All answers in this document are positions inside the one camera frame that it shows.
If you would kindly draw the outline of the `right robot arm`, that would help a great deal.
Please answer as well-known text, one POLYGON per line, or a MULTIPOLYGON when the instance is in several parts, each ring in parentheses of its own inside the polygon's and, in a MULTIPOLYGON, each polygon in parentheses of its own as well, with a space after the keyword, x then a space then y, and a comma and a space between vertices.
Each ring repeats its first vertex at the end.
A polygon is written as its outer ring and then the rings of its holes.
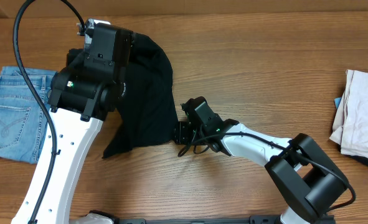
POLYGON ((266 169, 288 208, 280 215, 252 215, 249 223, 335 223, 329 212, 350 205, 356 193, 347 177, 307 134, 278 138, 234 119, 222 120, 204 97, 181 105, 186 121, 174 129, 179 156, 204 146, 248 159, 266 169))

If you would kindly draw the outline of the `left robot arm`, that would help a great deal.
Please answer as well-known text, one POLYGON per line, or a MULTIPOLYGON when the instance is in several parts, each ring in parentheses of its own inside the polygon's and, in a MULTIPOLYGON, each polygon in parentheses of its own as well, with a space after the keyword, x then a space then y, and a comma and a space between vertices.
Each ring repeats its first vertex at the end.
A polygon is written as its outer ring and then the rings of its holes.
POLYGON ((24 202, 13 223, 70 223, 83 163, 109 112, 126 93, 134 32, 88 19, 82 49, 70 49, 48 93, 54 127, 46 139, 24 202))

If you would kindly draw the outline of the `black shorts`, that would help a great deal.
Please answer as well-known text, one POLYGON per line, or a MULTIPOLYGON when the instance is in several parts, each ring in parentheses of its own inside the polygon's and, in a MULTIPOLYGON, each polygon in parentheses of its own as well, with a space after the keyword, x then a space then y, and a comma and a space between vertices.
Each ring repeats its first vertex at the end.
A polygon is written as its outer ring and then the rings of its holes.
POLYGON ((125 80, 126 94, 116 104, 122 124, 103 151, 104 159, 136 147, 167 143, 178 122, 171 63, 149 36, 134 35, 125 80))

